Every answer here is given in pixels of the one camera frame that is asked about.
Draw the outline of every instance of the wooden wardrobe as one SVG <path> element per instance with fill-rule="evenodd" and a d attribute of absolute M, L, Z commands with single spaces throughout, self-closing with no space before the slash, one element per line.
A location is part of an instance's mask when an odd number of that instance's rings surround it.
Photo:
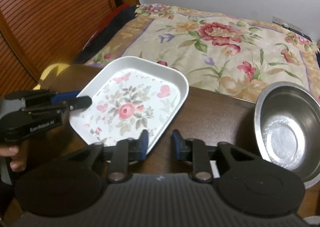
<path fill-rule="evenodd" d="M 71 62 L 115 8 L 114 0 L 0 0 L 0 96 Z"/>

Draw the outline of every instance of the fingernail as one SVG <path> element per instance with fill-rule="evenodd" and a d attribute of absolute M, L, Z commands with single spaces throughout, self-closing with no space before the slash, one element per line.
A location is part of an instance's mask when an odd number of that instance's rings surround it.
<path fill-rule="evenodd" d="M 17 168 L 18 168 L 18 164 L 12 164 L 12 165 L 11 165 L 11 168 L 12 168 L 12 169 L 17 169 Z"/>
<path fill-rule="evenodd" d="M 11 152 L 16 153 L 16 152 L 18 152 L 18 147 L 17 147 L 17 146 L 13 146 L 13 147 L 10 147 L 9 150 L 10 150 Z"/>

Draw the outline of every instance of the floral bedspread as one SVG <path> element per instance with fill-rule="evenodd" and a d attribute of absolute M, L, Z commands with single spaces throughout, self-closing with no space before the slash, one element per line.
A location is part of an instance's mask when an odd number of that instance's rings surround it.
<path fill-rule="evenodd" d="M 302 85 L 320 101 L 318 47 L 287 29 L 161 4 L 136 13 L 87 65 L 138 56 L 179 70 L 190 86 L 248 101 L 277 81 Z"/>

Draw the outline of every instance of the wooden table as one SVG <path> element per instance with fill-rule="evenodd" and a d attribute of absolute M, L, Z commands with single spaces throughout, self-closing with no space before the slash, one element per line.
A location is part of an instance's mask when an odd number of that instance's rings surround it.
<path fill-rule="evenodd" d="M 99 72 L 99 69 L 86 69 L 83 66 L 67 69 L 54 80 L 50 88 L 60 92 L 82 89 Z M 147 160 L 130 166 L 129 171 L 153 174 L 190 172 L 190 165 L 175 161 L 171 155 L 170 136 L 174 129 L 179 129 L 185 138 L 202 139 L 210 145 L 227 141 L 258 153 L 253 132 L 253 112 L 254 103 L 191 87 L 185 104 Z M 34 166 L 85 146 L 68 123 L 38 138 L 46 138 L 46 141 L 32 141 L 30 144 L 30 159 L 36 158 L 36 162 L 30 161 Z M 317 214 L 319 189 L 318 183 L 306 191 L 299 209 L 301 217 Z"/>

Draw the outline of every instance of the screw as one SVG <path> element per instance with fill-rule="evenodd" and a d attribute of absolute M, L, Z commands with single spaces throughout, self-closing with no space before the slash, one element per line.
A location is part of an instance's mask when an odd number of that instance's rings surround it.
<path fill-rule="evenodd" d="M 118 181 L 121 181 L 124 179 L 124 173 L 121 173 L 121 172 L 113 172 L 111 173 L 109 176 L 108 176 L 109 180 L 111 181 L 115 181 L 115 182 L 118 182 Z"/>
<path fill-rule="evenodd" d="M 196 179 L 206 181 L 211 178 L 211 174 L 208 172 L 198 172 L 196 173 Z"/>

